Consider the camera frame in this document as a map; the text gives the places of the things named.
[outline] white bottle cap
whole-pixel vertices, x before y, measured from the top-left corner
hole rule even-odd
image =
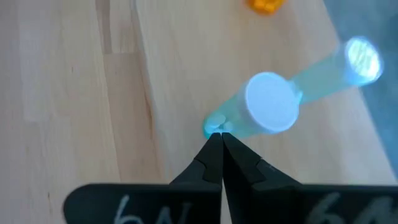
[[[351,85],[376,81],[384,70],[384,62],[376,47],[365,37],[353,37],[345,45],[345,78]]]
[[[238,106],[251,128],[268,134],[288,130],[299,116],[299,101],[290,83],[272,72],[247,81],[239,90]]]

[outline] light blue test tube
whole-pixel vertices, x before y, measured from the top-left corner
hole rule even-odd
[[[263,72],[253,76],[203,122],[203,132],[228,132],[238,138],[274,134],[289,129],[299,115],[299,105],[315,101],[350,86],[376,81],[383,60],[364,37],[353,37],[324,60],[285,80]]]

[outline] gray surface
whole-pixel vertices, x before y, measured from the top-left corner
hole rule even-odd
[[[398,0],[324,0],[339,38],[363,35],[379,47],[382,77],[361,88],[391,166],[398,176]]]

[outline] wooden table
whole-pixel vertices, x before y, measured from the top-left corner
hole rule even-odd
[[[170,181],[243,81],[288,78],[337,45],[321,0],[270,17],[243,0],[1,1],[2,222],[62,223],[63,199],[88,182]],[[396,183],[357,89],[244,142],[301,182]]]

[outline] orange object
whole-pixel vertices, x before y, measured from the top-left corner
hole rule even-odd
[[[285,0],[246,0],[249,6],[261,14],[272,14],[276,12]]]

